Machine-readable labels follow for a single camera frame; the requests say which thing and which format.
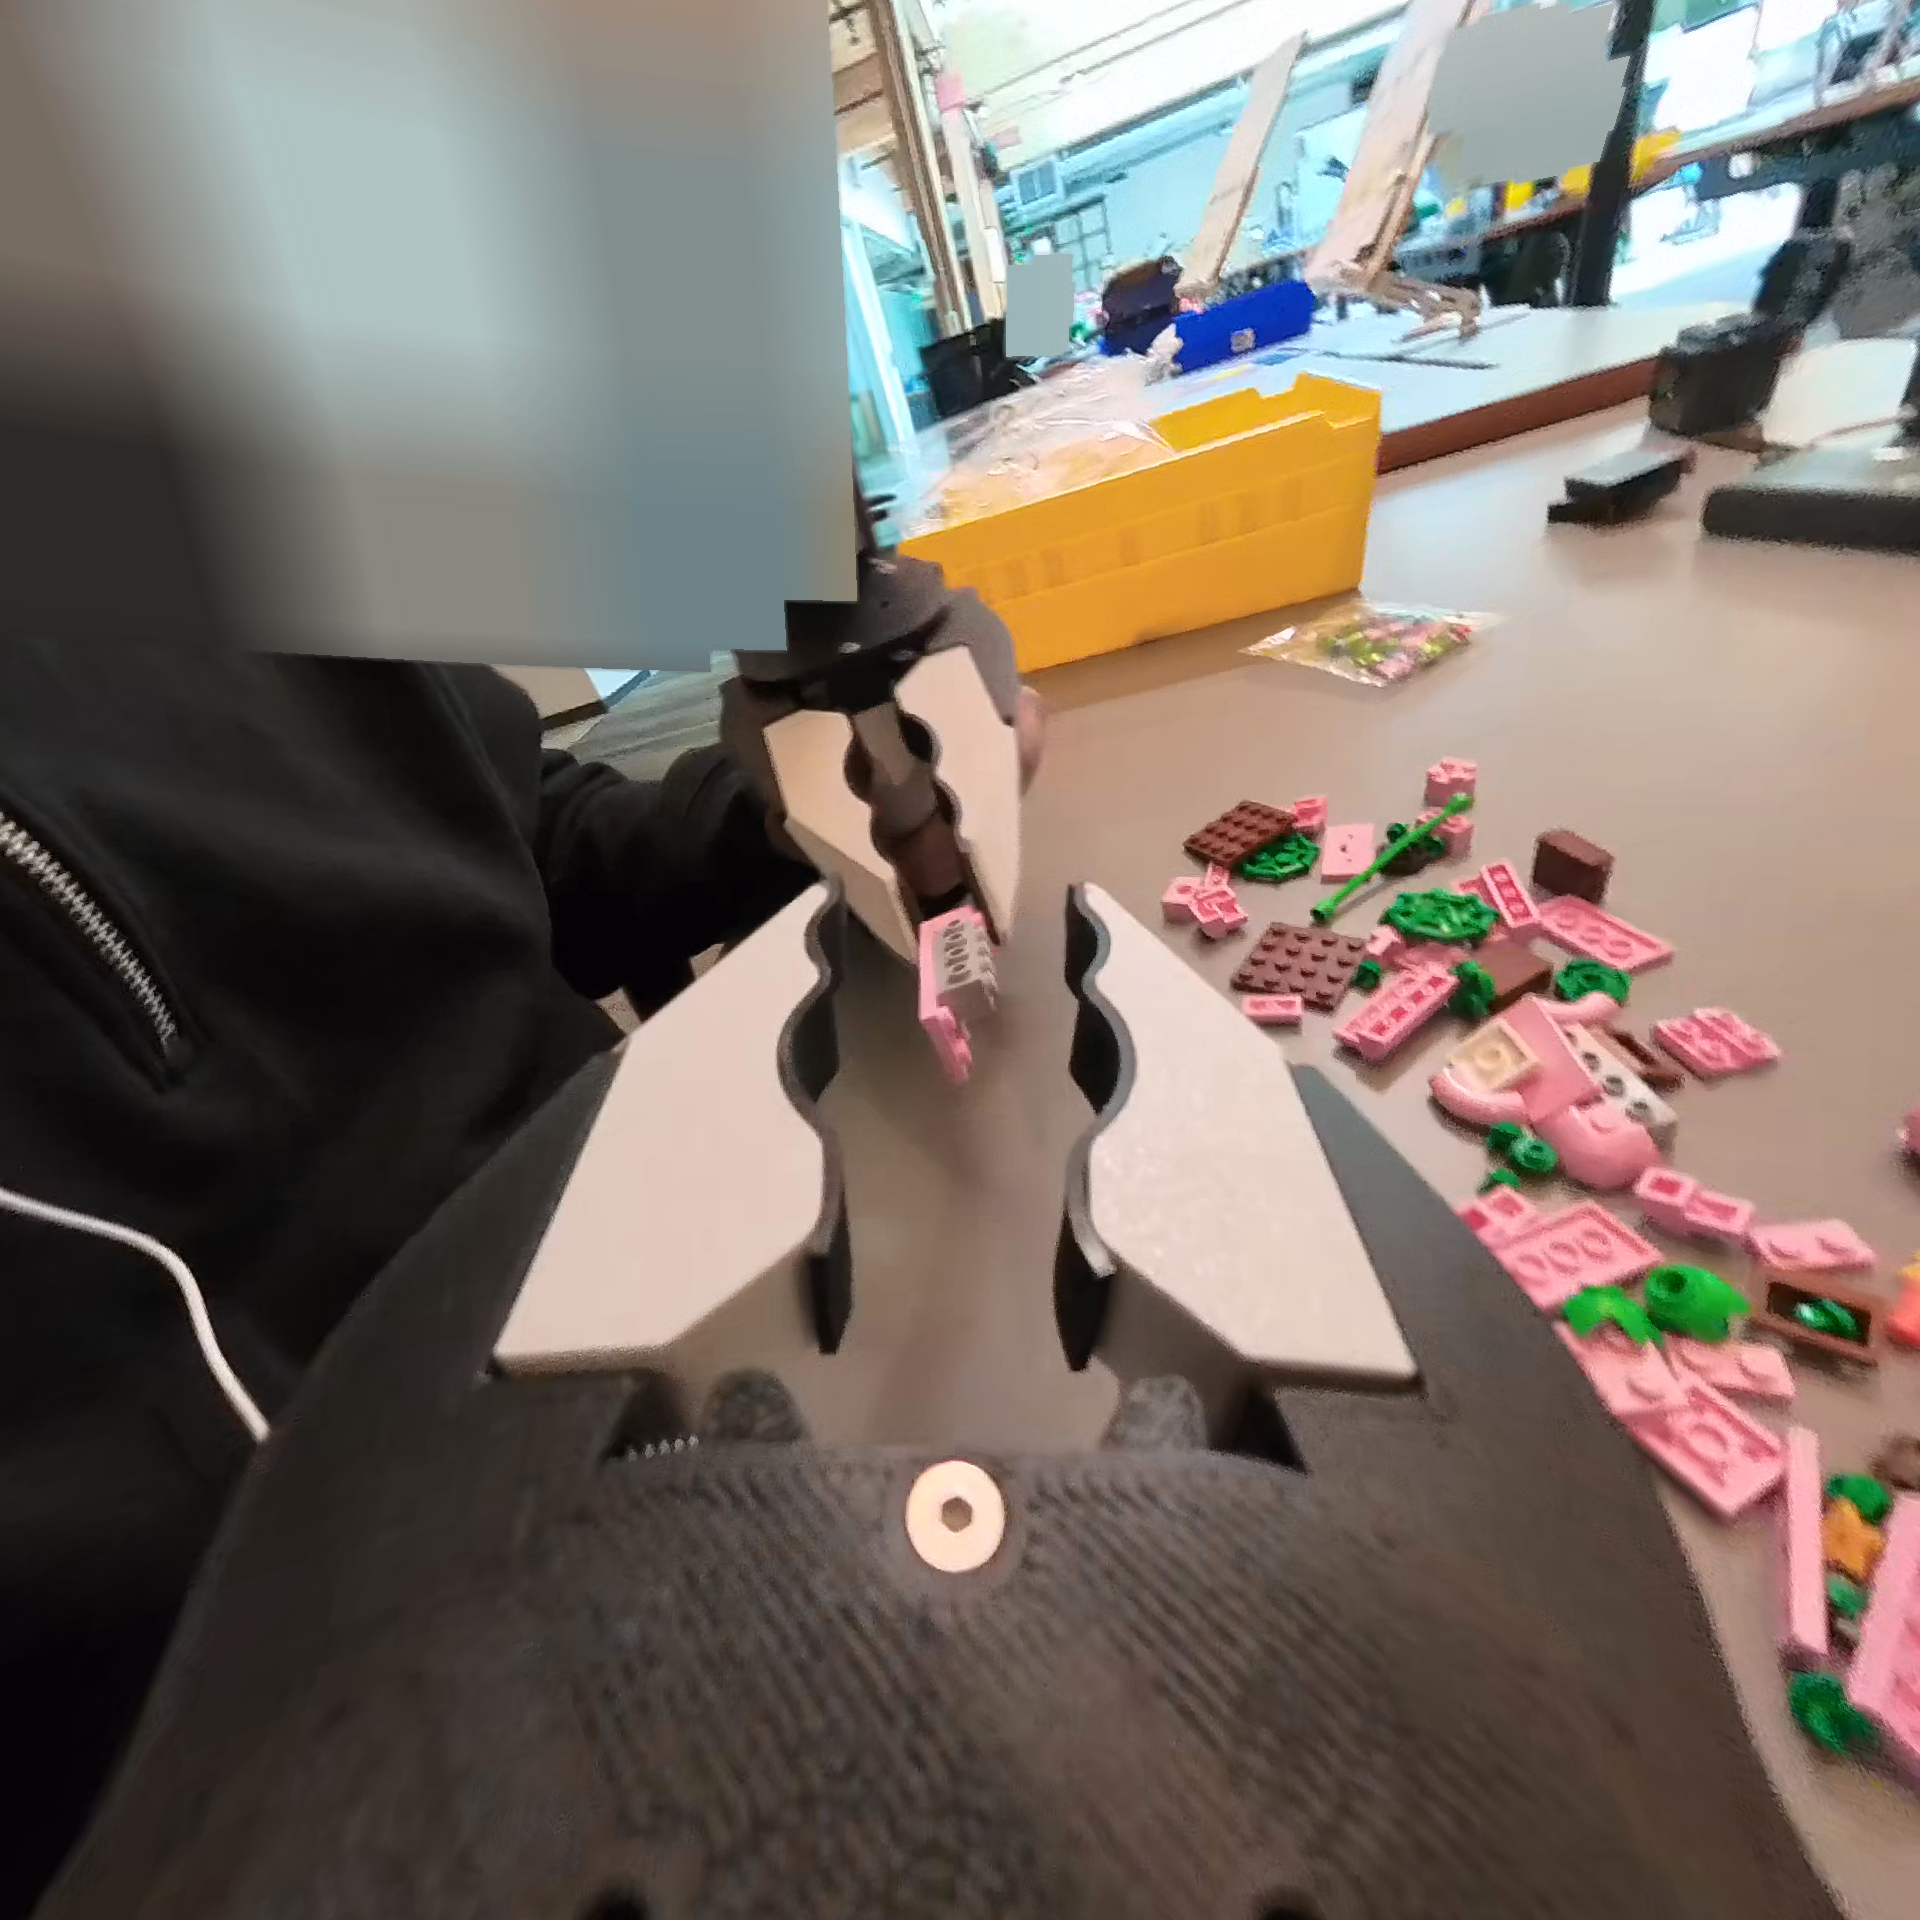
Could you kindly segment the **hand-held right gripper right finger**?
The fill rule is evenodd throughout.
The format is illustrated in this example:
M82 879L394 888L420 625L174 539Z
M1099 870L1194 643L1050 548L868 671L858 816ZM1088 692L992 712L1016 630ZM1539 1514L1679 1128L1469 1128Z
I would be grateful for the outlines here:
M1286 1056L1103 888L1063 905L1068 1364L1196 1388L1410 1388L1416 1363Z

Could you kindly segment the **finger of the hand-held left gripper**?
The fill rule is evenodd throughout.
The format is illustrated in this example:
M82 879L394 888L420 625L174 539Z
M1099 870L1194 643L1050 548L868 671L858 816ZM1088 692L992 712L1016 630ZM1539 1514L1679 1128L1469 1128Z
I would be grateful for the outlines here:
M784 832L847 913L899 960L917 964L919 921L894 859L875 843L874 810L847 776L855 746L838 712L797 710L764 731Z
M1016 923L1023 856L1023 686L989 672L962 646L927 654L906 672L895 707L927 740L956 880L992 939L1006 944Z

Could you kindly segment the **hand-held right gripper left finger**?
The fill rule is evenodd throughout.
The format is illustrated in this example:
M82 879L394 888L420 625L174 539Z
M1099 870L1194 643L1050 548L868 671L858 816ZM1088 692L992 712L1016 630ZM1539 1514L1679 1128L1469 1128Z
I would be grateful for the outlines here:
M815 882L618 1049L493 1345L506 1376L718 1378L836 1356L853 1315L845 905Z

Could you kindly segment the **long pink plate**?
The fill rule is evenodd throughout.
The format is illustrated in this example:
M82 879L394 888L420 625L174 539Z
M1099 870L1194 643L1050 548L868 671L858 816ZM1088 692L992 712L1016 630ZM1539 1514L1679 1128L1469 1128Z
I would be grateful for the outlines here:
M971 1043L962 1019L943 1001L943 935L968 934L979 913L957 905L943 915L923 919L919 927L919 1025L954 1087L965 1087L971 1074Z

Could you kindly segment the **brown square plate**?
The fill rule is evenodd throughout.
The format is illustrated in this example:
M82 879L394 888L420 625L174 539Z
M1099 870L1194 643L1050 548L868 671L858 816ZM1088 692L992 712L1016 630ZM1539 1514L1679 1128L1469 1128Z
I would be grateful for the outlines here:
M1259 801L1242 801L1184 840L1184 854L1204 866L1237 870L1245 859L1283 843L1294 832L1294 814Z
M1367 959L1367 939L1320 928L1270 921L1232 975L1235 995L1298 996L1302 1008L1332 1014Z

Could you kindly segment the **pile of pink toy bricks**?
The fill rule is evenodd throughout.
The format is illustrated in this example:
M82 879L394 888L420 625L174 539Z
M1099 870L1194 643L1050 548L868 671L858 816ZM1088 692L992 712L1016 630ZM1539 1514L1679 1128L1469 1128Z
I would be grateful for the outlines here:
M1380 849L1453 796L1477 802L1467 759L1429 769L1424 811L1379 832ZM1187 859L1190 873L1162 899L1165 923L1212 942L1242 935L1242 880ZM1440 1022L1463 1022L1429 1081L1430 1105L1486 1156L1461 1223L1654 1468L1717 1520L1772 1511L1776 1643L1800 1737L1915 1777L1915 1436L1895 1433L1843 1472L1811 1426L1772 1430L1746 1408L1787 1408L1796 1360L1869 1374L1887 1350L1915 1353L1915 1262L1885 1286L1848 1223L1764 1218L1672 1164L1669 1094L1782 1054L1722 1007L1636 1034L1621 1019L1631 987L1672 950L1607 899L1536 897L1530 871L1501 857L1438 884L1424 871L1357 895L1327 927L1368 953L1332 1011L1344 1014L1332 1044L1352 1065L1388 1065ZM1475 950L1407 944L1380 915L1422 889L1477 895L1504 931Z

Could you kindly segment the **small clear plastic bag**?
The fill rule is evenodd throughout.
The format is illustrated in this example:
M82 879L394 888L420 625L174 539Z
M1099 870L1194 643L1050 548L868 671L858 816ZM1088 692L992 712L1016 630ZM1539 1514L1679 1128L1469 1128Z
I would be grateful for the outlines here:
M1310 616L1291 616L1285 627L1242 652L1364 688L1391 688L1472 649L1499 623L1499 616L1483 610L1379 604L1348 595Z

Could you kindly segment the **crumpled clear plastic bags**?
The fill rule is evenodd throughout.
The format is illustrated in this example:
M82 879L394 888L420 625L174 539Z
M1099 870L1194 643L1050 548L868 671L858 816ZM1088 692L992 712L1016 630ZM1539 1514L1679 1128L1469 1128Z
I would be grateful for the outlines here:
M1158 396L1152 362L1096 356L941 424L902 486L906 531L1013 513L1175 459L1154 426Z

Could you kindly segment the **yellow plastic bin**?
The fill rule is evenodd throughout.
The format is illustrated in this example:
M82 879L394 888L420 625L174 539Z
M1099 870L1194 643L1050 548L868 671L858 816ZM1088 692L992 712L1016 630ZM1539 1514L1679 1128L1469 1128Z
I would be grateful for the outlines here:
M1008 630L1023 675L1359 588L1383 399L1298 372L1152 424L1164 454L909 537Z

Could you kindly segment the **green vine piece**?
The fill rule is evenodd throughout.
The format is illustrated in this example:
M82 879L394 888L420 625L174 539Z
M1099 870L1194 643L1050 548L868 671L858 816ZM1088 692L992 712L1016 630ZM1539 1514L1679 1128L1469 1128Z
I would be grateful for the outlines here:
M1472 842L1472 832L1463 828L1469 820L1475 801L1469 796L1453 796L1448 806L1422 816L1416 823L1405 823L1399 832L1388 834L1383 849L1356 871L1344 879L1332 895L1312 905L1310 923L1327 928L1346 913L1348 904L1373 888L1383 879L1407 879L1426 873L1430 865L1453 857Z

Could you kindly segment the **blue plastic bin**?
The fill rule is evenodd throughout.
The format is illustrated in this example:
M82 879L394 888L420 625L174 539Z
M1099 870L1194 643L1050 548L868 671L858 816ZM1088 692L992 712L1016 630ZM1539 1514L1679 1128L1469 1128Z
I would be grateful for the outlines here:
M1172 323L1171 372L1178 378L1216 369L1268 348L1300 340L1312 329L1314 288L1302 280L1277 280Z

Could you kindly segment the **short cardboard board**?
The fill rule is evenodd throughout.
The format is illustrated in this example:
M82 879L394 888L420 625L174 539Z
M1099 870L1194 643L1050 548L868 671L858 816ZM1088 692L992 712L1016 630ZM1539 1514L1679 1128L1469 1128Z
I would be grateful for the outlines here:
M1184 255L1175 288L1178 305L1212 298L1228 271L1306 42L1308 32L1288 35L1248 78L1244 105L1216 168L1202 222Z

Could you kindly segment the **tall cardboard board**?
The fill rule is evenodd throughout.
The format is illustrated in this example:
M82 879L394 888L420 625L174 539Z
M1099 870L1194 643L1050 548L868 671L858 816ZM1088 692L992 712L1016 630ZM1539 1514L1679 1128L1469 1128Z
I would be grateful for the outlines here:
M1302 260L1302 280L1326 302L1367 302L1379 314L1410 311L1413 346L1446 327L1461 344L1480 323L1475 290L1440 287L1396 271L1416 186L1434 156L1429 104L1442 52L1466 23L1486 11L1479 3L1413 3L1375 74L1359 143L1348 164L1332 220Z

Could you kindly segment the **small black battery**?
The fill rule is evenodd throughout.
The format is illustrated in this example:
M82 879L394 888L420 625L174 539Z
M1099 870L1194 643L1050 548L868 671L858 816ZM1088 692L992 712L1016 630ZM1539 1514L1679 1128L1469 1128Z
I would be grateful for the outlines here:
M1564 481L1546 511L1550 527L1621 527L1652 515L1691 475L1691 449L1630 449Z

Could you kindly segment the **black charger cube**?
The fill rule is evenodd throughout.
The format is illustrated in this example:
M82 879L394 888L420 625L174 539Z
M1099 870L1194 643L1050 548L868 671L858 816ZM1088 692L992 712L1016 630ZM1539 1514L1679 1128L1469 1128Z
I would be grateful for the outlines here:
M1800 344L1804 329L1759 314L1682 327L1652 362L1648 426L1679 441L1752 426Z

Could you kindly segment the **flat black box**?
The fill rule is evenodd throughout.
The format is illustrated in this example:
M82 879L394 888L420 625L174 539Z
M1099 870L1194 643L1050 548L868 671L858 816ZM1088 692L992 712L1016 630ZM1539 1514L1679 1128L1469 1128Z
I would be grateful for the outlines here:
M1717 539L1917 554L1917 447L1799 449L1707 494L1701 531Z

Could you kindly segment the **black ceiling pole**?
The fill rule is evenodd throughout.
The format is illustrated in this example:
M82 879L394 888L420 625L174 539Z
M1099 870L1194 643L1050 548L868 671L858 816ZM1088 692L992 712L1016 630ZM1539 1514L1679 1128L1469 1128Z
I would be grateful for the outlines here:
M1622 97L1616 124L1591 169L1591 186L1580 211L1567 280L1567 305L1573 308L1599 308L1611 300L1635 150L1642 135L1642 91L1654 14L1654 3L1616 6L1611 55L1624 60Z

